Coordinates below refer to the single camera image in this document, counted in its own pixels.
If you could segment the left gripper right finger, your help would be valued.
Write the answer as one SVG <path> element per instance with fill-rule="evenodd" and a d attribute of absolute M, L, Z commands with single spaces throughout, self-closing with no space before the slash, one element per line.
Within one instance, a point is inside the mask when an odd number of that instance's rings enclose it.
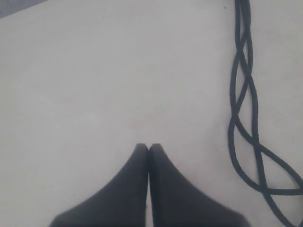
<path fill-rule="evenodd" d="M 149 150 L 153 224 L 156 227 L 248 227 L 240 213 L 199 191 L 178 171 L 161 144 Z"/>

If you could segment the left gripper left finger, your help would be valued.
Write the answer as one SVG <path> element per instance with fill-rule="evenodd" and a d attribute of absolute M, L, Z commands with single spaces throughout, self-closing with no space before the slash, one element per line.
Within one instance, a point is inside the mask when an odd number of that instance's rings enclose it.
<path fill-rule="evenodd" d="M 148 148 L 137 144 L 118 172 L 99 192 L 58 215 L 53 227 L 143 227 L 146 225 Z"/>

